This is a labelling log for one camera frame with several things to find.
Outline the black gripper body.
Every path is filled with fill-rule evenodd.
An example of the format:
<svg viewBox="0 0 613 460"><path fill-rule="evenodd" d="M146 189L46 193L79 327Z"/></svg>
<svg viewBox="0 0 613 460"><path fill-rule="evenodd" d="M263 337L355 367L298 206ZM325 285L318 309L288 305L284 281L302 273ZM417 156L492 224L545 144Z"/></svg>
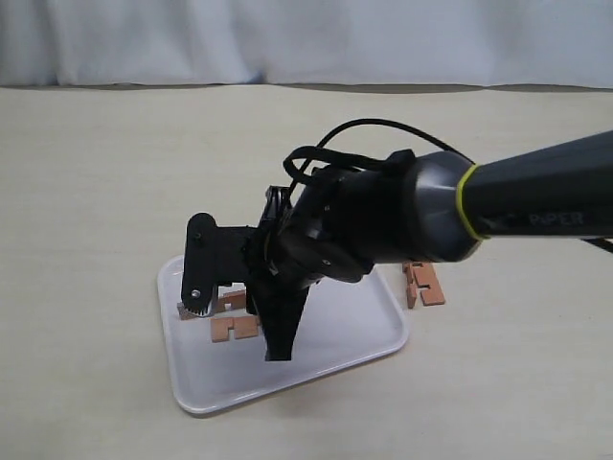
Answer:
<svg viewBox="0 0 613 460"><path fill-rule="evenodd" d="M215 282L307 288L324 278L357 283L374 263L333 227L332 202L353 173L325 167L288 208L287 187L271 187L256 227L217 227Z"/></svg>

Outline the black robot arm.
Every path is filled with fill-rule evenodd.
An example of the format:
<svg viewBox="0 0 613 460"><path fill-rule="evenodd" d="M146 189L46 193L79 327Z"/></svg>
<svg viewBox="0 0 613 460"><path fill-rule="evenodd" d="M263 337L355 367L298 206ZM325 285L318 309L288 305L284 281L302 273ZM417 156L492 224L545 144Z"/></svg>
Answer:
<svg viewBox="0 0 613 460"><path fill-rule="evenodd" d="M457 263L492 237L612 235L612 135L603 132L478 165L444 142L385 159L304 146L284 160L292 181L272 186L259 223L187 225L181 301L212 312L221 286L241 283L263 328L266 359L287 361L312 285L356 283L380 264Z"/></svg>

